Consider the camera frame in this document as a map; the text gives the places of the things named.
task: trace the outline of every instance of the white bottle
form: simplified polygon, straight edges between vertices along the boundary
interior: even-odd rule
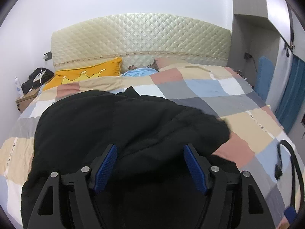
[[[22,91],[22,88],[21,88],[21,84],[20,84],[20,81],[17,77],[15,77],[15,85],[16,85],[16,88],[17,88],[17,92],[18,92],[18,95],[19,97],[23,97],[24,96],[24,93]]]

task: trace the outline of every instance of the nightstand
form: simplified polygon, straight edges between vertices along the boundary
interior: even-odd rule
[[[37,97],[40,87],[28,92],[24,97],[16,100],[17,108],[22,113],[27,106]]]

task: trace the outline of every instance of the cream headboard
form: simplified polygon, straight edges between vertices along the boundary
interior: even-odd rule
[[[132,13],[99,17],[52,34],[55,70],[78,68],[123,58],[127,67],[148,66],[157,57],[226,66],[230,31],[177,15]]]

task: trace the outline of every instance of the checkered bedspread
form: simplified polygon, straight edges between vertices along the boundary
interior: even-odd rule
[[[164,97],[225,119],[231,137],[215,154],[234,161],[240,170],[250,171],[267,201],[275,225],[287,222],[283,212],[290,204],[290,157],[282,148],[284,174],[277,182],[274,177],[276,146],[281,139],[295,146],[269,107],[228,67],[173,64],[145,77],[100,77],[60,85],[42,92],[28,106],[0,148],[0,204],[16,228],[22,228],[21,190],[31,170],[34,134],[43,111],[78,92],[98,89],[117,93],[130,86],[140,95]],[[297,152],[296,156],[304,175],[304,164]],[[296,190],[298,207],[298,182]]]

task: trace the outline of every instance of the black bag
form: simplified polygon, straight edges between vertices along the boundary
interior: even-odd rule
[[[37,80],[34,83],[33,83],[33,80],[35,79],[35,77],[37,77],[37,75],[39,73],[44,72],[44,71],[46,71],[46,72],[41,78],[41,83],[42,84],[47,82],[48,80],[50,80],[54,76],[54,73],[51,72],[49,69],[37,68],[36,70],[34,70],[29,75],[29,79],[21,85],[21,88],[22,88],[22,91],[23,91],[24,94],[28,93],[30,91],[30,89],[37,89],[38,87],[41,86],[40,80]]]

